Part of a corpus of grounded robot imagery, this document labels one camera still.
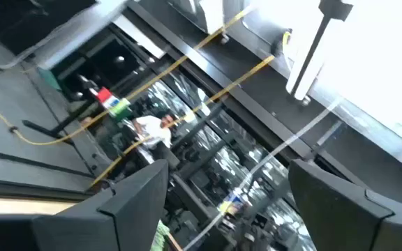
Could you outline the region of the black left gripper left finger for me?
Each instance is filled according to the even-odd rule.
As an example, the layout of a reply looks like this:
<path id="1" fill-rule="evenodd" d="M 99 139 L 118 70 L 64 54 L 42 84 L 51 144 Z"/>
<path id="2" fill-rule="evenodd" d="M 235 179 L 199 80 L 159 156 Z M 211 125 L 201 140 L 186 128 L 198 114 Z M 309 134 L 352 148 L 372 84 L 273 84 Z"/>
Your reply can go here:
<path id="1" fill-rule="evenodd" d="M 55 215 L 0 214 L 0 250 L 149 250 L 167 186 L 157 160 Z"/>

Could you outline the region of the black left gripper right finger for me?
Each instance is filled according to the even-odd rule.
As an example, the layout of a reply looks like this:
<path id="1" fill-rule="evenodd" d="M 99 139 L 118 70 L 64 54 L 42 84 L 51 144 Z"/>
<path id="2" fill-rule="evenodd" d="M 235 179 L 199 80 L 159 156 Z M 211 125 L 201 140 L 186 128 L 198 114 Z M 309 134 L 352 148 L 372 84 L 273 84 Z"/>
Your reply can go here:
<path id="1" fill-rule="evenodd" d="M 402 251 L 402 203 L 303 160 L 288 179 L 317 250 Z"/>

